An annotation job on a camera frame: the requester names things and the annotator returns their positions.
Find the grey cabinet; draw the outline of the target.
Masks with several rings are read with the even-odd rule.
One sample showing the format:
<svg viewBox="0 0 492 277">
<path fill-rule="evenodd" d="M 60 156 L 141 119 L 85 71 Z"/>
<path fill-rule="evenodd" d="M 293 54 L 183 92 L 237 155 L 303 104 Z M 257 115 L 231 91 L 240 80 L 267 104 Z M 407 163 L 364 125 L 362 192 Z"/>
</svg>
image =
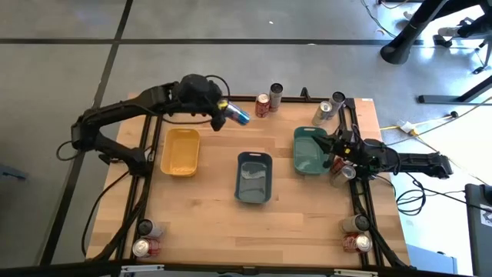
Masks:
<svg viewBox="0 0 492 277">
<path fill-rule="evenodd" d="M 492 186 L 465 185 L 473 274 L 492 277 Z"/>
</svg>

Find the yellow plastic bin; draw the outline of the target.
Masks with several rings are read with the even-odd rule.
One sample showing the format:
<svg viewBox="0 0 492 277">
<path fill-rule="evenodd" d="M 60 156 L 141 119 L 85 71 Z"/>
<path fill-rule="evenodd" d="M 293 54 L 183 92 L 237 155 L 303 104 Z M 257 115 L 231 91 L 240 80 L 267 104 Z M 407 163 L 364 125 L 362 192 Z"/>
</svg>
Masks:
<svg viewBox="0 0 492 277">
<path fill-rule="evenodd" d="M 172 128 L 166 132 L 161 170 L 166 175 L 193 176 L 198 168 L 201 136 L 192 128 Z"/>
</svg>

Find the grey floor object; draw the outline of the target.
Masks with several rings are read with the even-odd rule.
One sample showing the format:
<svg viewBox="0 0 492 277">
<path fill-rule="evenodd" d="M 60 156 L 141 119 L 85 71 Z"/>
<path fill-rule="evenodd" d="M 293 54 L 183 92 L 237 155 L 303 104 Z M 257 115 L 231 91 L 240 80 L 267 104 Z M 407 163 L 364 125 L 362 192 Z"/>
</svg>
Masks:
<svg viewBox="0 0 492 277">
<path fill-rule="evenodd" d="M 0 164 L 0 176 L 12 177 L 19 180 L 26 180 L 28 178 L 27 173 L 3 164 Z"/>
</svg>

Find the person's leg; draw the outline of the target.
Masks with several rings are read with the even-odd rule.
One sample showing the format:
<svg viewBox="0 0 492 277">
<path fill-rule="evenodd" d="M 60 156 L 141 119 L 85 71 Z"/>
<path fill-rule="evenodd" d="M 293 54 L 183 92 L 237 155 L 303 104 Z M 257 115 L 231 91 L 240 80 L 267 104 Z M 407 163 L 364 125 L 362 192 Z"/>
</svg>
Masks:
<svg viewBox="0 0 492 277">
<path fill-rule="evenodd" d="M 488 32 L 492 29 L 492 0 L 448 0 L 433 17 L 433 20 L 443 18 L 475 5 L 485 8 L 486 11 L 471 24 L 462 25 L 458 33 L 461 38 L 468 38 L 471 35 Z"/>
</svg>

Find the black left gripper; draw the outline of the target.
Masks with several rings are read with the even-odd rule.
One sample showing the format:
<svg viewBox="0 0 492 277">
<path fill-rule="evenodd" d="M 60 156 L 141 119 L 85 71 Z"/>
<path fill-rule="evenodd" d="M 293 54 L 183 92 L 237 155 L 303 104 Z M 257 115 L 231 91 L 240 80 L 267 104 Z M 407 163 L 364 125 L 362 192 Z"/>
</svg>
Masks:
<svg viewBox="0 0 492 277">
<path fill-rule="evenodd" d="M 211 116 L 211 127 L 215 132 L 226 123 L 224 112 L 218 102 L 223 98 L 222 90 L 203 75 L 190 74 L 172 89 L 172 111 Z"/>
</svg>

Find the green plastic bin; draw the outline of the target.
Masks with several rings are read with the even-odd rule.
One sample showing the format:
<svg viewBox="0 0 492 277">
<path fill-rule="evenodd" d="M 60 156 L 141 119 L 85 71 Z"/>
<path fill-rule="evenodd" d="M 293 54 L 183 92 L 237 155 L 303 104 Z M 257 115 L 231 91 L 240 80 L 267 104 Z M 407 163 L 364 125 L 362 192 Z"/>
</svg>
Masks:
<svg viewBox="0 0 492 277">
<path fill-rule="evenodd" d="M 318 127 L 298 127 L 294 130 L 294 168 L 302 175 L 322 175 L 329 169 L 323 166 L 327 160 L 320 146 L 313 140 L 313 135 L 326 135 L 327 132 Z"/>
</svg>

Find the person's shoe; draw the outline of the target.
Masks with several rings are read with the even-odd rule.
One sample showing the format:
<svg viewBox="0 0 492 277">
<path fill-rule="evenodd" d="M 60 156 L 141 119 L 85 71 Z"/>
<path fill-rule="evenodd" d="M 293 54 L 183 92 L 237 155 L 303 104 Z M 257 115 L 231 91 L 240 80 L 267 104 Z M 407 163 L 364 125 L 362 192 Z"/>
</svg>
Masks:
<svg viewBox="0 0 492 277">
<path fill-rule="evenodd" d="M 458 33 L 459 30 L 460 30 L 460 26 L 445 27 L 445 28 L 439 28 L 437 33 L 438 35 L 443 37 L 456 38 L 456 37 L 460 37 L 460 34 Z"/>
</svg>

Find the dark blue plastic bin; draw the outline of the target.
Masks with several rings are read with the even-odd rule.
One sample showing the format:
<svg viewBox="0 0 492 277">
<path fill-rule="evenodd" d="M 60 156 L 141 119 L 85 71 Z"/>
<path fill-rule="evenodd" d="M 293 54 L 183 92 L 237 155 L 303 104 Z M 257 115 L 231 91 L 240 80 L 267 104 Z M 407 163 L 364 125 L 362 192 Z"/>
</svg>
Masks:
<svg viewBox="0 0 492 277">
<path fill-rule="evenodd" d="M 272 175 L 273 160 L 268 153 L 240 153 L 234 197 L 249 204 L 268 202 L 272 195 Z"/>
</svg>

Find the pale grey box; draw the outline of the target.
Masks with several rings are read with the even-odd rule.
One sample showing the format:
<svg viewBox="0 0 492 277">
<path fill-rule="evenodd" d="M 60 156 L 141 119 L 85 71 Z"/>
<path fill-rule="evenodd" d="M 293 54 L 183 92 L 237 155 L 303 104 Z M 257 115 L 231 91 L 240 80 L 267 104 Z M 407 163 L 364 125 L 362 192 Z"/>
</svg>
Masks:
<svg viewBox="0 0 492 277">
<path fill-rule="evenodd" d="M 430 272 L 457 274 L 457 260 L 442 252 L 432 252 L 407 244 L 407 253 L 413 267 Z"/>
</svg>

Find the tall white slim can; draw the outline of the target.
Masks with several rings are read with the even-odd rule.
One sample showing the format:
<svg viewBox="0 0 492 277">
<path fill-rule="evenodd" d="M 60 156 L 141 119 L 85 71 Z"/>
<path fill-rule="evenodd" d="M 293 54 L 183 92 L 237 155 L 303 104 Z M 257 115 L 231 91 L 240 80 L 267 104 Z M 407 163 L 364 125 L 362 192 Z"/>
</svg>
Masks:
<svg viewBox="0 0 492 277">
<path fill-rule="evenodd" d="M 164 230 L 150 219 L 142 219 L 138 222 L 137 233 L 141 237 L 159 238 L 163 235 Z"/>
<path fill-rule="evenodd" d="M 271 112 L 276 112 L 281 104 L 281 98 L 283 95 L 283 85 L 280 83 L 274 83 L 270 87 L 269 97 L 270 97 L 270 107 Z"/>
<path fill-rule="evenodd" d="M 331 110 L 328 113 L 328 118 L 332 119 L 342 107 L 346 99 L 346 96 L 342 92 L 334 92 L 329 99 L 329 103 L 331 104 Z"/>
<path fill-rule="evenodd" d="M 352 233 L 366 232 L 371 224 L 366 215 L 358 214 L 340 220 L 339 226 L 343 233 Z"/>
</svg>

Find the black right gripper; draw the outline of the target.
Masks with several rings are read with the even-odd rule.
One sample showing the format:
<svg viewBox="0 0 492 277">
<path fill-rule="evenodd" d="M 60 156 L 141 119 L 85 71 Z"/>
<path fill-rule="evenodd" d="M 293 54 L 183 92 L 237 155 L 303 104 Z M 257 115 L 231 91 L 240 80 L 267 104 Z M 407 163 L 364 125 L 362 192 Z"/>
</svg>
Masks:
<svg viewBox="0 0 492 277">
<path fill-rule="evenodd" d="M 324 167 L 330 169 L 334 164 L 335 157 L 340 157 L 354 164 L 361 164 L 364 160 L 363 140 L 357 130 L 338 130 L 326 135 L 312 135 L 314 142 L 322 152 L 326 152 Z"/>
</svg>

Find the white power strip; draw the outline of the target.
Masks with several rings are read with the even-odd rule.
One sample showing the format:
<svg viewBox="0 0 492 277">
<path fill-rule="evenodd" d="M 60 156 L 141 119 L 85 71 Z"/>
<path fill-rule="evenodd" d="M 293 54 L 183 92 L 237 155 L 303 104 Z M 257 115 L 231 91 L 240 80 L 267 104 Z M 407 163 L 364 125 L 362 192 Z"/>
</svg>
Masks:
<svg viewBox="0 0 492 277">
<path fill-rule="evenodd" d="M 411 123 L 409 121 L 398 121 L 397 125 L 399 129 L 405 133 L 407 133 L 410 136 L 415 136 L 418 135 L 417 132 L 417 125 L 414 123 Z"/>
</svg>

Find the black stand leg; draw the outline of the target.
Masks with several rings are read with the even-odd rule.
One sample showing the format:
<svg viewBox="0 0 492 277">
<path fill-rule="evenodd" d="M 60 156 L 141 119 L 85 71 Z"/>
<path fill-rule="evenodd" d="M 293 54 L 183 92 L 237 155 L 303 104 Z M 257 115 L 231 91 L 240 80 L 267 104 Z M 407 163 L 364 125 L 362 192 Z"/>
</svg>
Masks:
<svg viewBox="0 0 492 277">
<path fill-rule="evenodd" d="M 380 56 L 392 65 L 403 65 L 418 36 L 442 9 L 447 0 L 424 0 L 404 29 L 380 50 Z"/>
</svg>

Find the black aluminium table frame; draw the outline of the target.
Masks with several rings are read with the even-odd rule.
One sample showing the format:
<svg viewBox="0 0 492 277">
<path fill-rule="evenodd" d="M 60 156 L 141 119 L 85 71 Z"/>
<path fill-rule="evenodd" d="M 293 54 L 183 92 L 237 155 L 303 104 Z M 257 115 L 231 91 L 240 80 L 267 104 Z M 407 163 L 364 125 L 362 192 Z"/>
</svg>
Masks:
<svg viewBox="0 0 492 277">
<path fill-rule="evenodd" d="M 380 247 L 365 255 L 342 248 L 339 222 L 354 212 L 349 188 L 335 188 L 325 175 L 300 175 L 294 169 L 294 131 L 311 124 L 317 104 L 317 98 L 285 97 L 277 112 L 246 126 L 228 122 L 219 132 L 190 115 L 174 115 L 169 123 L 144 116 L 123 121 L 117 140 L 130 148 L 152 147 L 153 173 L 149 179 L 133 179 L 125 165 L 111 165 L 88 257 L 110 242 L 147 189 L 142 215 L 165 230 L 161 250 L 151 261 L 168 269 L 256 273 L 386 265 Z M 195 128 L 201 136 L 193 176 L 173 177 L 161 170 L 165 137 L 173 128 Z M 272 195 L 264 204 L 246 204 L 234 196 L 242 152 L 272 158 Z"/>
</svg>

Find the black desk foot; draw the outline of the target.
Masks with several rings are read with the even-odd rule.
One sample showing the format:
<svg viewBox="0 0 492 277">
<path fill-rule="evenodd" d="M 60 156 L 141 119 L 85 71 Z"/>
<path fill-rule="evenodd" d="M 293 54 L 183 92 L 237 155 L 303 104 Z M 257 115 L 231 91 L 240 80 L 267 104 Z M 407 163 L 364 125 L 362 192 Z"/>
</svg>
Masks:
<svg viewBox="0 0 492 277">
<path fill-rule="evenodd" d="M 462 95 L 419 95 L 417 102 L 420 104 L 436 105 L 473 105 L 476 99 L 492 89 L 492 75 Z"/>
</svg>

